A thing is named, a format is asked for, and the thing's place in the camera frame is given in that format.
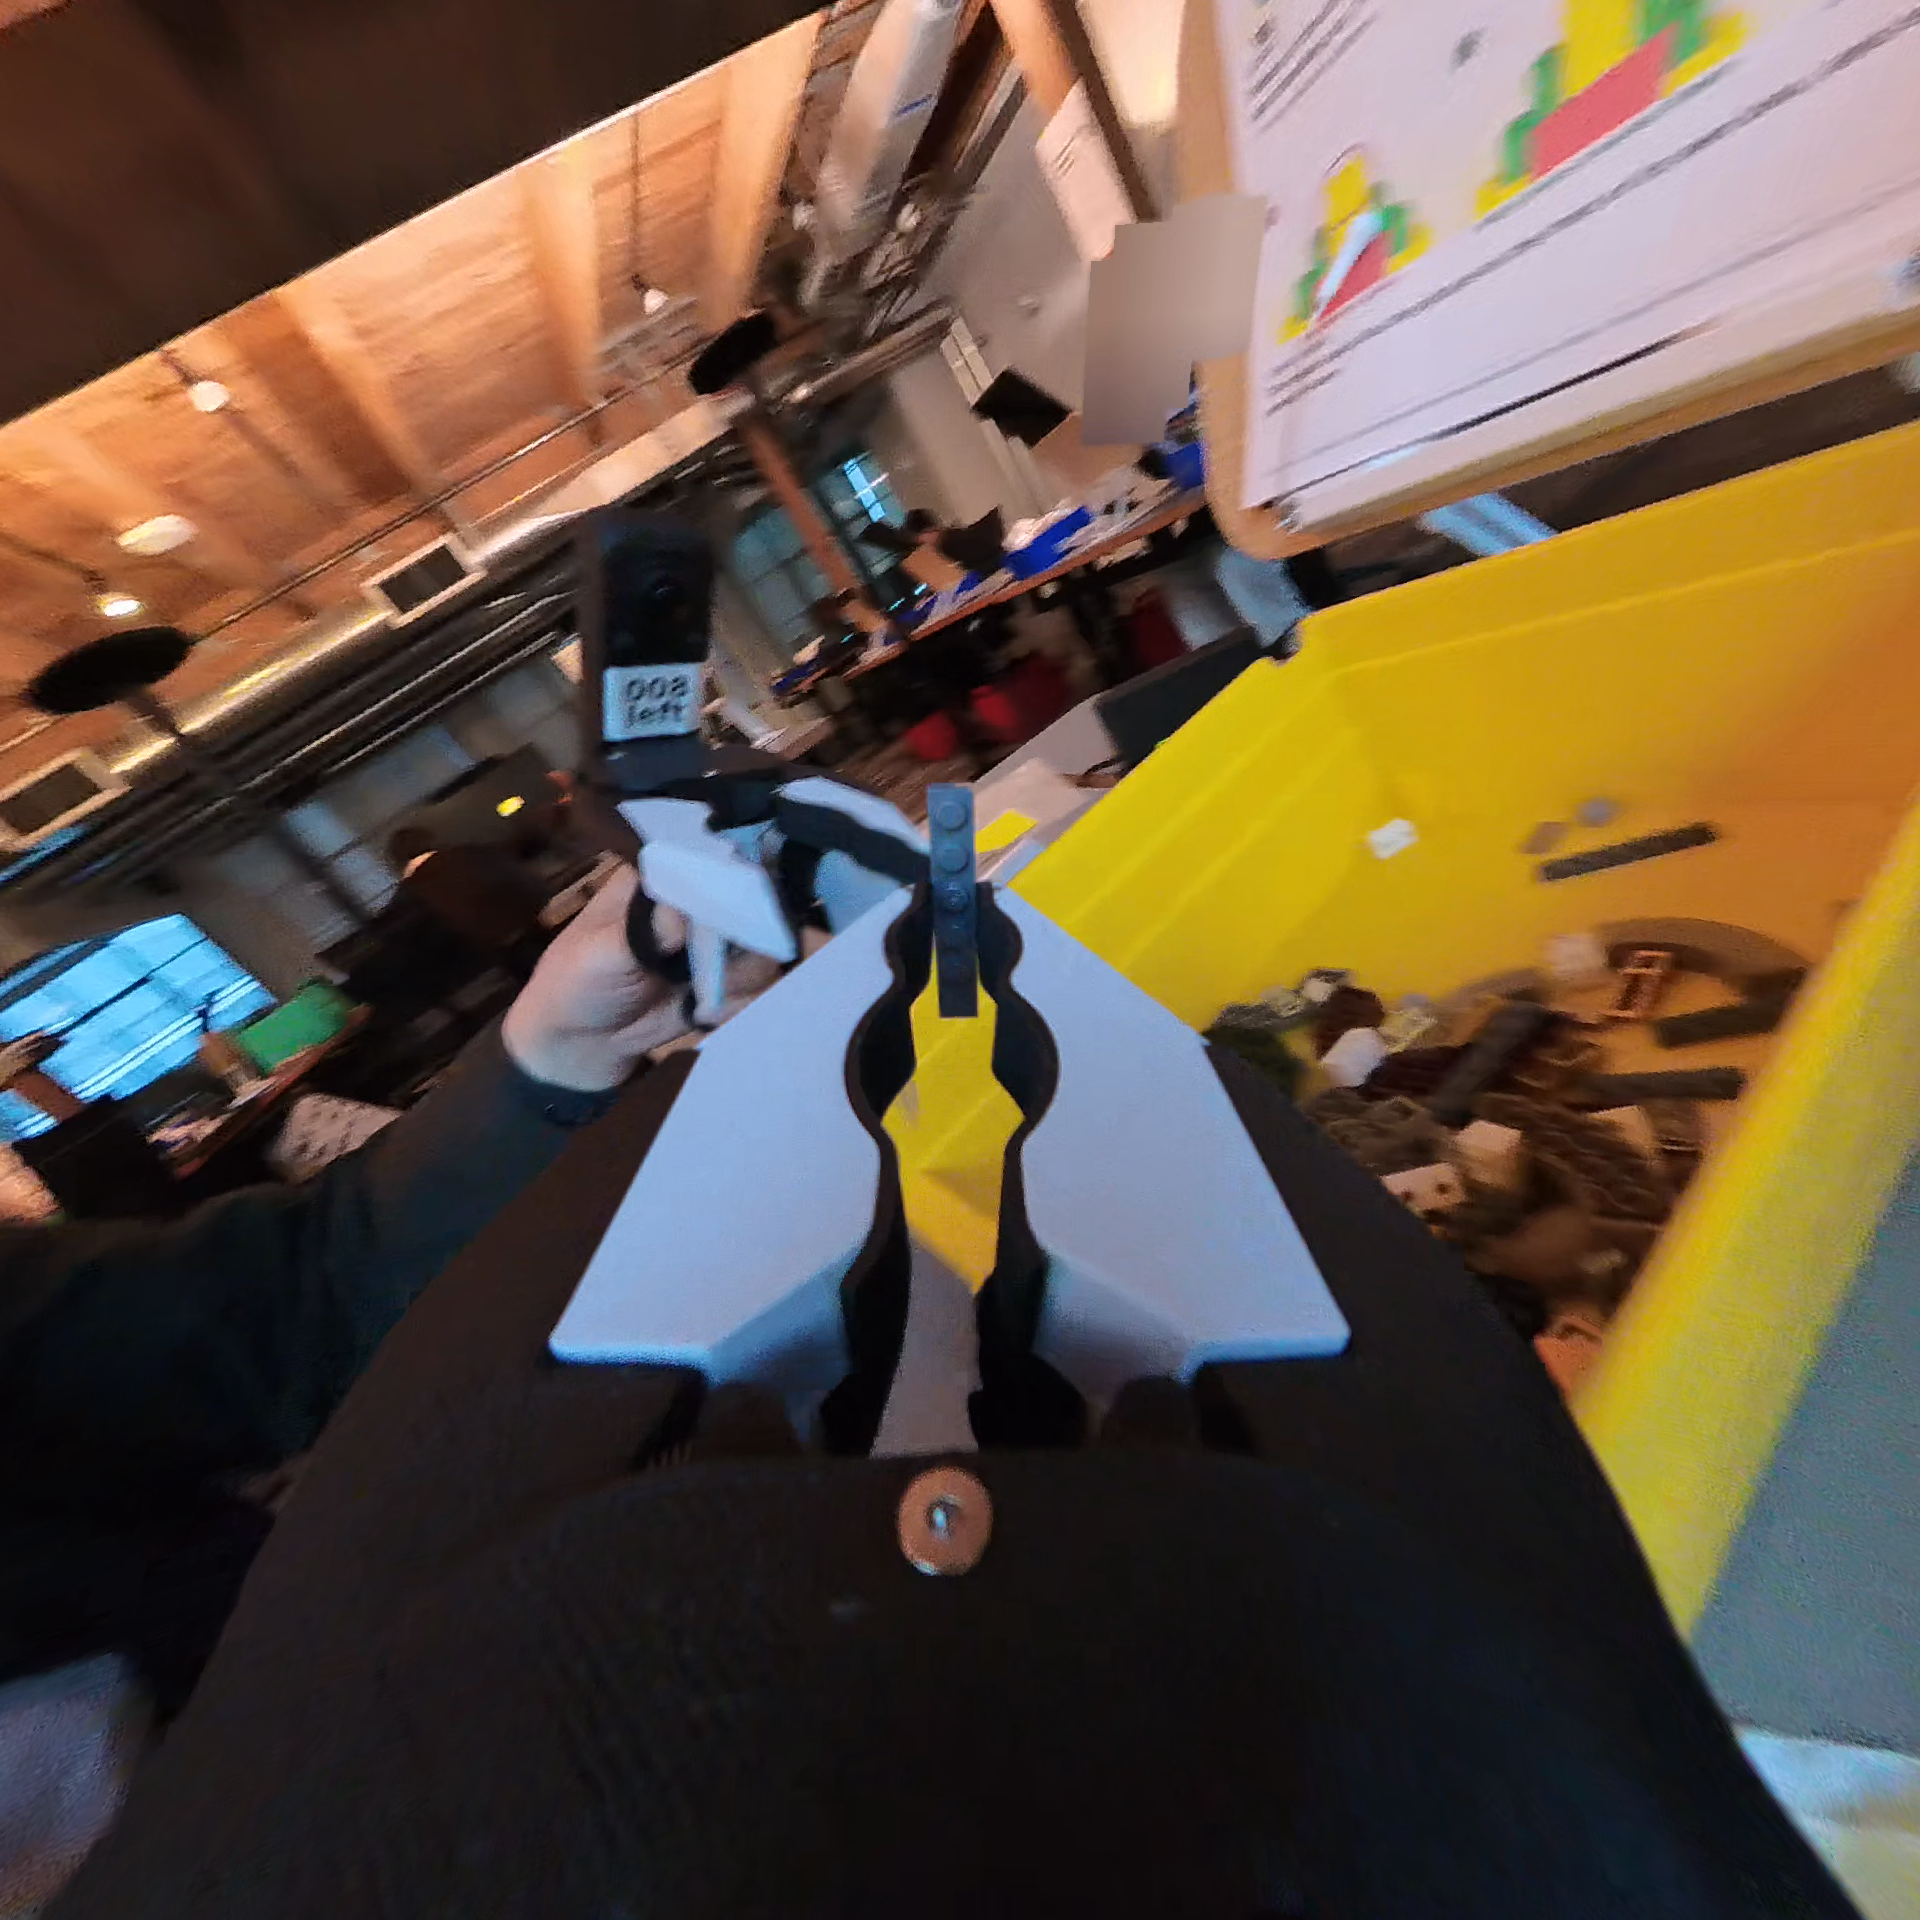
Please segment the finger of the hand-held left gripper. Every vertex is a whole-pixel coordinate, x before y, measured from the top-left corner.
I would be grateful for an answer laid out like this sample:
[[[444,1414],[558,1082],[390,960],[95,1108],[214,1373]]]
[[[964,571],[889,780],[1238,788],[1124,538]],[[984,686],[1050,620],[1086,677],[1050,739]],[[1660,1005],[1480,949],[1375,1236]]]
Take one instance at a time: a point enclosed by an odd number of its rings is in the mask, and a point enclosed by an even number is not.
[[[707,799],[652,795],[615,804],[640,843],[640,890],[679,920],[690,964],[726,963],[732,949],[791,964],[800,940],[775,880],[753,850],[713,827]]]
[[[785,918],[834,934],[891,892],[928,880],[928,840],[902,810],[855,783],[810,774],[775,790],[768,874]]]

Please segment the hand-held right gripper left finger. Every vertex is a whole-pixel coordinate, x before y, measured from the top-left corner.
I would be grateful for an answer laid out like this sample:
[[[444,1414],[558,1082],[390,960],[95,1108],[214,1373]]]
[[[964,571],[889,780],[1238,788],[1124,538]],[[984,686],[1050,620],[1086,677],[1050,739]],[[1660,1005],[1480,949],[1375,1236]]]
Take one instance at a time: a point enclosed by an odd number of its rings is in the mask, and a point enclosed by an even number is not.
[[[548,1338],[564,1364],[751,1386],[870,1453],[910,1308],[886,1117],[920,1063],[921,894],[897,890],[690,1061]]]

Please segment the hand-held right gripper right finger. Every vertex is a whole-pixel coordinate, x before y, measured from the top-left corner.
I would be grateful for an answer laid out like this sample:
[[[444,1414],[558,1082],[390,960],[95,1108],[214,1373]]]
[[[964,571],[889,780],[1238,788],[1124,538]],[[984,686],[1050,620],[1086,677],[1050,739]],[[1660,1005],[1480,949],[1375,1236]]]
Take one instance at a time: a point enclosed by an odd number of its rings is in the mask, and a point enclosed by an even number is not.
[[[1139,1380],[1351,1347],[1209,1044],[1035,906],[985,890],[992,1078],[1015,1104],[977,1294],[977,1440],[1074,1448]]]

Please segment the dark grey toy brick plate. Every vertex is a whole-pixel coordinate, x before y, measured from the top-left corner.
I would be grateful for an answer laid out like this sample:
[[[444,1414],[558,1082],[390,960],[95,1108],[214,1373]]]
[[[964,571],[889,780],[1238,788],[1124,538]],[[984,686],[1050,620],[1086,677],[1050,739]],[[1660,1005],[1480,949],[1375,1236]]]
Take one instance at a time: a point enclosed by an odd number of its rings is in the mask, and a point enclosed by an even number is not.
[[[970,783],[930,783],[926,803],[930,983],[939,1020],[975,1020],[1000,963],[998,907],[977,862],[977,795]]]

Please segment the yellow plastic bin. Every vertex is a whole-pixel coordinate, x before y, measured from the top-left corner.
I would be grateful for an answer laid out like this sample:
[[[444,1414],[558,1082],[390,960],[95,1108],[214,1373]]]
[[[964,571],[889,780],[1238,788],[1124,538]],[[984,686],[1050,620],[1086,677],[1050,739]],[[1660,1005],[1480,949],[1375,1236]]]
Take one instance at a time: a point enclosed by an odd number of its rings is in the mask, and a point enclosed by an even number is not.
[[[1915,614],[1910,422],[1314,614],[1015,876],[1192,1026],[1633,918],[1811,963],[1575,1404],[1686,1634],[1915,1146]]]

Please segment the person's left forearm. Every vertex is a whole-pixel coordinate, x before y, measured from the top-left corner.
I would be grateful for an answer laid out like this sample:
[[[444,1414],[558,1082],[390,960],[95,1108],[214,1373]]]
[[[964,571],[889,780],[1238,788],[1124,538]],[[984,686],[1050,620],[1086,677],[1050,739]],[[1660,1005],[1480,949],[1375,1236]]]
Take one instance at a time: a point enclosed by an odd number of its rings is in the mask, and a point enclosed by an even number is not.
[[[335,1666],[463,1531],[580,1446],[537,1338],[700,1054],[623,1093],[488,1032],[298,1187],[167,1223],[6,1230],[6,1685]]]

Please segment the person's left hand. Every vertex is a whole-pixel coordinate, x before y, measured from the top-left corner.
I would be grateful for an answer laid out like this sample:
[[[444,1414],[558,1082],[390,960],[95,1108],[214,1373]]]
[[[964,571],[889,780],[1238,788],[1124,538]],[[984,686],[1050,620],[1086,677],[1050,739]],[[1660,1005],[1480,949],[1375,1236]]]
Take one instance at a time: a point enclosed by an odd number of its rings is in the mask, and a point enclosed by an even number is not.
[[[660,1052],[695,1046],[780,981],[755,950],[727,958],[727,995],[700,1024],[690,1013],[689,923],[640,887],[633,867],[607,885],[558,933],[502,1026],[515,1066],[547,1088],[611,1095]]]

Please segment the white vent grille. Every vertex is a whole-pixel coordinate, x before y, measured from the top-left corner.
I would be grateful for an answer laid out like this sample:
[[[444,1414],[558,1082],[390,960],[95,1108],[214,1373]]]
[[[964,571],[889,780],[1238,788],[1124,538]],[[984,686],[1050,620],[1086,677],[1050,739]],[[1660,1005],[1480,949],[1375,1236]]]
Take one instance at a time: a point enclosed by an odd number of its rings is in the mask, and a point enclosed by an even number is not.
[[[367,576],[362,592],[376,612],[403,627],[467,592],[484,573],[484,562],[459,538],[447,534]]]

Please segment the background work table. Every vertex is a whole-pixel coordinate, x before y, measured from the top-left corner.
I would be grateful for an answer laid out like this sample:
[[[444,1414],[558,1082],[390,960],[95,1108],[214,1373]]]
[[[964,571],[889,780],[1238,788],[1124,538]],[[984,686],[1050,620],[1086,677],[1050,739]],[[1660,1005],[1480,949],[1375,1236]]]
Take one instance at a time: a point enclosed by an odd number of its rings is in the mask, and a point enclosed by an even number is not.
[[[1193,528],[1209,512],[1203,487],[1174,487],[1136,512],[1063,517],[1065,534],[1047,530],[1042,539],[1017,548],[1007,566],[975,584],[935,592],[912,612],[889,640],[847,645],[834,658],[818,654],[798,663],[775,682],[775,702],[790,707],[833,679],[857,682],[902,660],[912,646],[946,631],[962,629],[998,608],[1008,608],[1035,592],[1065,583],[1090,570],[1112,570],[1131,559],[1159,562],[1161,548]]]

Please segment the pile of loose toy bricks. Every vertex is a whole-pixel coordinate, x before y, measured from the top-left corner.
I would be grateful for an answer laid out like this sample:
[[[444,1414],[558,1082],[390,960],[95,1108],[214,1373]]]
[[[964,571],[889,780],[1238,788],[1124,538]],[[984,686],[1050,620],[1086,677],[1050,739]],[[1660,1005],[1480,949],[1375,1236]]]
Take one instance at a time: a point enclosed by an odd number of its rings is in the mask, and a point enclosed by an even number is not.
[[[1238,806],[1193,958],[1264,996],[1310,1116],[1582,1375],[1696,1267],[1745,1355],[1818,1354],[1879,1226],[1856,1016],[1888,799],[1816,783],[1387,790]]]

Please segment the arched window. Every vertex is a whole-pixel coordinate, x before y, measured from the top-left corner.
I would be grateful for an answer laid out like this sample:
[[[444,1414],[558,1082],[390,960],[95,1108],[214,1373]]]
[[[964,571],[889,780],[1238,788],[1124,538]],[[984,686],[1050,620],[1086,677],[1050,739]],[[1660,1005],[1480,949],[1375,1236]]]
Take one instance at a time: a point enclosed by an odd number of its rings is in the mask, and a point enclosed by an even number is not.
[[[201,1037],[275,1004],[183,914],[65,943],[2,974],[6,1039],[54,1039],[48,1076],[86,1104],[120,1104],[146,1135],[225,1102],[201,1068]]]

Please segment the instruction sheet on board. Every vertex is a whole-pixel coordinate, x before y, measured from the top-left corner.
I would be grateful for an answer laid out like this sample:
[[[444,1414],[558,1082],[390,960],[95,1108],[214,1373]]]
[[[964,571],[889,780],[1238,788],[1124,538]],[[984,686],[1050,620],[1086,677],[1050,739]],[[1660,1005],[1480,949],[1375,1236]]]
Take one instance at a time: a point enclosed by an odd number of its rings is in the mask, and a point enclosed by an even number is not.
[[[1179,180],[1259,200],[1198,374],[1264,559],[1915,351],[1918,4],[1186,4]]]

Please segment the silver ventilation duct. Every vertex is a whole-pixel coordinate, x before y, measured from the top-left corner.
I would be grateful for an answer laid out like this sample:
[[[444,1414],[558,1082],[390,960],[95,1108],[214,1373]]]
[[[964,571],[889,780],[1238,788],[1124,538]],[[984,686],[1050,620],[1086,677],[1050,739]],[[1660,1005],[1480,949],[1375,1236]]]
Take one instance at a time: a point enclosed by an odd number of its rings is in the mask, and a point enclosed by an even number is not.
[[[346,699],[348,712],[363,712],[376,696],[476,682],[483,664],[563,634],[569,614],[571,590],[548,579],[468,599],[411,627],[377,618],[337,621],[169,708],[183,734],[204,739],[263,730],[335,699]]]

